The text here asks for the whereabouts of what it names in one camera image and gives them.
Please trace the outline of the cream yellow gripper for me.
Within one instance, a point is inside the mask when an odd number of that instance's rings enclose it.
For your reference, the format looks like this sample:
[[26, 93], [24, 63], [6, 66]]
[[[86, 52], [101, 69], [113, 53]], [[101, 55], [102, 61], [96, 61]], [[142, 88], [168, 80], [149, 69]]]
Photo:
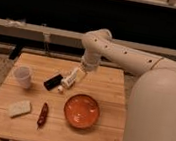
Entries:
[[86, 76], [85, 71], [83, 71], [81, 68], [76, 67], [74, 68], [70, 75], [64, 78], [63, 83], [65, 87], [70, 87], [73, 85], [74, 82], [79, 82]]

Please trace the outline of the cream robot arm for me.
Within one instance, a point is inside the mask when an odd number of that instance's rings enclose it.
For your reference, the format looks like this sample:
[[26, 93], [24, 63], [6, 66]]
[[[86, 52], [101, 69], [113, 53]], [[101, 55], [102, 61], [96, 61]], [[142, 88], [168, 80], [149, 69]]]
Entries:
[[118, 45], [107, 29], [86, 32], [81, 41], [86, 72], [94, 71], [104, 57], [138, 77], [122, 141], [176, 141], [176, 61]]

